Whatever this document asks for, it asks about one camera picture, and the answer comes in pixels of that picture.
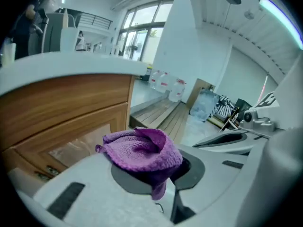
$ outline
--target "person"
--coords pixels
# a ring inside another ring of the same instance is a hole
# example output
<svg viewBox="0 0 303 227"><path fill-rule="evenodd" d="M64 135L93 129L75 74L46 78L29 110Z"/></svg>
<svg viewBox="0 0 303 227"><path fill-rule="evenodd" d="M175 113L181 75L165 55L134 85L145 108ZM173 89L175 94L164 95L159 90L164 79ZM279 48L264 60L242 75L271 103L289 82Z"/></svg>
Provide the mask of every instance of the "person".
<svg viewBox="0 0 303 227"><path fill-rule="evenodd" d="M76 51L85 51L85 39L83 36L83 31L79 31L78 43L76 45Z"/></svg>
<svg viewBox="0 0 303 227"><path fill-rule="evenodd" d="M16 44L15 60L28 56L28 40L30 27L34 21L39 4L43 0L31 0L25 12L21 15L12 32L13 42Z"/></svg>

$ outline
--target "wooden drawer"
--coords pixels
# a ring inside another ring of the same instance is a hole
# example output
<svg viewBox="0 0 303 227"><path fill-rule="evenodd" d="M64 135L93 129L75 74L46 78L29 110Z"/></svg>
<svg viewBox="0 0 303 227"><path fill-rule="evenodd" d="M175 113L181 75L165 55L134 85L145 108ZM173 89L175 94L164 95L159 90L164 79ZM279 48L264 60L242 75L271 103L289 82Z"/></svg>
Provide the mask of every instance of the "wooden drawer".
<svg viewBox="0 0 303 227"><path fill-rule="evenodd" d="M127 102L131 77L68 76L33 83L3 95L0 97L1 150L63 121Z"/></svg>
<svg viewBox="0 0 303 227"><path fill-rule="evenodd" d="M60 173L72 164L95 154L102 136L125 130L127 103L111 106L45 130L15 146L27 161L43 171Z"/></svg>
<svg viewBox="0 0 303 227"><path fill-rule="evenodd" d="M37 167L27 162L13 148L9 148L2 152L2 160L7 173L15 168L19 168L25 173L44 182L52 178L50 174L41 171Z"/></svg>

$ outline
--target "purple cloth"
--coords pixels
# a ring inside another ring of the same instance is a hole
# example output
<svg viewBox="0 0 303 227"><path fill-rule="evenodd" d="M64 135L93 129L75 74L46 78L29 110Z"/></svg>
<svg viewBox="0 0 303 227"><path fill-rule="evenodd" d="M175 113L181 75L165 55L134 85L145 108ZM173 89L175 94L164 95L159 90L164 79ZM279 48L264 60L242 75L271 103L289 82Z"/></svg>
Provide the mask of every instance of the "purple cloth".
<svg viewBox="0 0 303 227"><path fill-rule="evenodd" d="M166 180L182 164L174 142L159 129L136 127L106 135L103 141L103 147L96 145L96 152L106 152L119 167L150 184L153 200L163 197Z"/></svg>

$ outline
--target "striped fabric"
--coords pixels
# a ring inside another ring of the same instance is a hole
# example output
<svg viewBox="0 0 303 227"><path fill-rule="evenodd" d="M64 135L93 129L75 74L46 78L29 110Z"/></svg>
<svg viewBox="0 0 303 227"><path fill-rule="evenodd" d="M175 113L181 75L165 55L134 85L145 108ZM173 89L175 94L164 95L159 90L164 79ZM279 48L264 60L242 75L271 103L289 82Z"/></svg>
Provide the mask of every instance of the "striped fabric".
<svg viewBox="0 0 303 227"><path fill-rule="evenodd" d="M228 116L231 116L232 110L234 108L235 106L231 103L230 99L226 95L222 95L220 96L219 101L217 102L209 117L211 118L215 114L219 114L222 117L226 118Z"/></svg>

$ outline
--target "smoke detector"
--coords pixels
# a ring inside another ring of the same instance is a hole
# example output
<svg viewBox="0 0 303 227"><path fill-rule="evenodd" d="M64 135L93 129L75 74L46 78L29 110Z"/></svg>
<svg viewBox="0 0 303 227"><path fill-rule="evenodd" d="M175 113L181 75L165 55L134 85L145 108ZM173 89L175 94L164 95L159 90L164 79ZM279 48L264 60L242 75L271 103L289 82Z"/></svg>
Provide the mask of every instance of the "smoke detector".
<svg viewBox="0 0 303 227"><path fill-rule="evenodd" d="M244 13L244 16L245 16L245 18L247 18L247 19L249 19L249 20L252 20L252 19L255 18L254 14L253 14L250 10L246 11L246 12Z"/></svg>

